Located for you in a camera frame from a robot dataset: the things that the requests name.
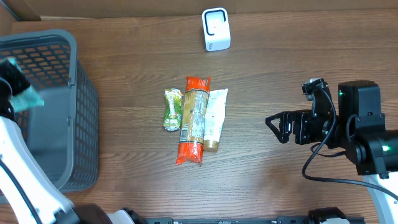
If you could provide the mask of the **green snack pouch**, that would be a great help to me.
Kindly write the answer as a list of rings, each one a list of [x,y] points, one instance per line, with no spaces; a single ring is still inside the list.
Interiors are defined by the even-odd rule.
[[[177,131],[182,122],[182,98],[183,94],[179,89],[168,88],[164,91],[165,113],[163,126],[168,131]]]

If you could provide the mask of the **orange pasta package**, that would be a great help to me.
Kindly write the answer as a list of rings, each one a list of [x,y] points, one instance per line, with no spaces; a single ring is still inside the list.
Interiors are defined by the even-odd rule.
[[[202,163],[211,78],[187,77],[176,165]]]

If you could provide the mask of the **white tube gold cap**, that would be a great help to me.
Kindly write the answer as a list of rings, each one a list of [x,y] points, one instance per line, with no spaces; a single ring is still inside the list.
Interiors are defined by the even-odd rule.
[[[228,89],[210,91],[205,114],[204,150],[217,152],[226,116]]]

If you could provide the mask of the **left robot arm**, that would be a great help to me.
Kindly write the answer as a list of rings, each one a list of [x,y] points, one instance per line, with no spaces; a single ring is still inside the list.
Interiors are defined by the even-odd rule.
[[[1,192],[19,223],[135,224],[125,210],[107,214],[97,205],[75,207],[38,165],[15,121],[12,100],[34,89],[14,58],[1,61]]]

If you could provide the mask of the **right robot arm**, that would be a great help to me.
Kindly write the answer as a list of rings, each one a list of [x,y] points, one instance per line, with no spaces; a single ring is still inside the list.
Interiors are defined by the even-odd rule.
[[[299,145],[311,144],[311,156],[302,168],[304,178],[317,182],[360,185],[373,200],[380,223],[397,223],[397,130],[387,130],[381,110],[381,91],[370,80],[338,85],[334,105],[329,86],[322,78],[302,86],[312,102],[309,110],[283,111],[265,120],[279,142],[285,144],[294,134]],[[345,156],[356,166],[362,180],[314,177],[306,173],[321,148],[340,148],[334,157]]]

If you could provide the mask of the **teal snack packet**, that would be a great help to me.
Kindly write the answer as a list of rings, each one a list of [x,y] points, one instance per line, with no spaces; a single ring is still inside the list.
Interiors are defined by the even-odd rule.
[[[9,60],[11,63],[16,65],[18,69],[23,73],[15,58],[8,57],[5,60]],[[45,102],[36,92],[35,88],[30,84],[30,87],[28,87],[28,89],[24,90],[22,93],[16,96],[11,97],[11,105],[14,107],[15,112],[20,112],[36,106],[44,106]]]

